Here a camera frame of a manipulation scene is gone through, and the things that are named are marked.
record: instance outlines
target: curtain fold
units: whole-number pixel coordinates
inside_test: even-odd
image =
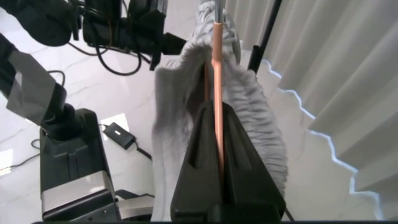
[[[227,0],[244,49],[261,42],[273,3]],[[397,12],[394,0],[283,0],[264,55],[388,219],[398,218]]]

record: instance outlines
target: white floor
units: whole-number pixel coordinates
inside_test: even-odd
[[[185,39],[195,25],[197,0],[170,0],[165,31]],[[0,11],[0,32],[23,52],[32,54],[47,70],[63,70],[68,102],[76,108],[96,112],[106,124],[115,121],[137,137],[149,153],[154,121],[154,74],[143,63],[139,73],[119,77],[107,72],[96,57],[88,57],[70,46],[46,47],[36,43],[18,22]],[[83,41],[76,43],[94,52]],[[249,52],[243,52],[246,66]],[[115,70],[134,70],[137,59],[108,52],[105,61]],[[61,76],[55,74],[57,81]],[[349,193],[351,172],[332,162],[328,142],[306,131],[311,121],[300,109],[293,94],[282,93],[279,79],[262,65],[259,82],[274,110],[289,153],[289,178],[286,201],[297,220],[373,220],[371,198]],[[0,97],[0,169],[18,164],[38,153],[30,146],[38,138],[39,128],[6,109]],[[116,189],[136,194],[153,194],[154,181],[150,161],[134,148],[127,151],[109,140],[104,148]],[[0,172],[0,223],[32,223],[41,220],[39,159],[13,170]]]

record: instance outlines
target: blue light strip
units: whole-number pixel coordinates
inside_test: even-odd
[[[271,74],[277,76],[278,78],[282,78],[281,74],[279,74],[276,71],[272,70],[271,63],[268,60],[262,59],[262,62],[266,63],[268,65],[268,69],[269,69],[269,72]],[[299,97],[299,94],[297,94],[297,92],[295,90],[283,90],[283,89],[280,89],[280,88],[277,88],[277,89],[279,91],[281,91],[281,92],[284,92],[284,93],[293,93],[294,96],[296,97],[296,99],[298,100],[298,103],[300,105],[300,109],[305,114],[307,114],[309,117],[311,117],[312,119],[315,119],[315,116],[313,114],[311,114],[309,111],[307,111],[305,108],[303,108],[302,100]],[[353,166],[351,166],[351,165],[349,165],[349,164],[337,159],[335,146],[333,145],[331,137],[326,135],[326,134],[319,133],[317,131],[313,131],[313,130],[309,130],[309,131],[310,131],[310,134],[314,134],[316,136],[323,137],[323,138],[325,138],[328,141],[329,147],[331,149],[331,159],[332,159],[333,162],[335,162],[335,163],[339,164],[340,166],[342,166],[342,167],[350,170],[351,172],[353,172],[353,175],[351,176],[351,178],[349,180],[349,194],[351,194],[351,195],[365,195],[365,196],[373,197],[374,201],[376,202],[376,210],[374,212],[374,215],[376,216],[376,218],[378,220],[384,220],[382,212],[381,212],[381,204],[380,204],[380,196],[379,196],[379,194],[375,193],[375,192],[372,192],[372,191],[362,191],[362,192],[355,191],[355,178],[354,178],[354,176],[358,172],[358,170],[355,167],[353,167]]]

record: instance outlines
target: black pole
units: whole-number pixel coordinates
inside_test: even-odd
[[[262,57],[264,56],[264,52],[266,51],[268,40],[269,37],[271,36],[272,28],[274,27],[275,20],[278,15],[281,3],[282,0],[275,0],[274,5],[272,6],[266,31],[264,32],[264,36],[262,37],[261,46],[260,47],[258,45],[253,46],[253,50],[250,55],[248,70],[253,70],[256,74],[259,70]]]

